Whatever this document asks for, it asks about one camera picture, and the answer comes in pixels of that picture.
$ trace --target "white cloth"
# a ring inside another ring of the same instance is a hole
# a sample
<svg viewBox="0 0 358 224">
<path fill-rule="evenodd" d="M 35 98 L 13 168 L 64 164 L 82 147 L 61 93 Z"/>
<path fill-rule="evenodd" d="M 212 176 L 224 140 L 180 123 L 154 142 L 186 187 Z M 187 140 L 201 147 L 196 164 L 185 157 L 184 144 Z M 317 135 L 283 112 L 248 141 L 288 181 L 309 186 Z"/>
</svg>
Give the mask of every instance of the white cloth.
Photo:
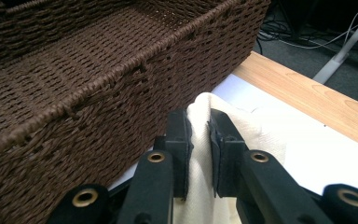
<svg viewBox="0 0 358 224">
<path fill-rule="evenodd" d="M 187 108 L 192 126 L 191 142 L 194 149 L 189 167 L 189 189 L 186 201 L 174 199 L 174 224 L 241 223 L 236 213 L 235 200 L 215 198 L 212 186 L 212 155 L 209 140 L 211 108 L 228 114 L 250 149 L 271 153 L 280 163 L 284 161 L 285 140 L 263 114 L 238 110 L 211 93 L 202 93 Z"/>
</svg>

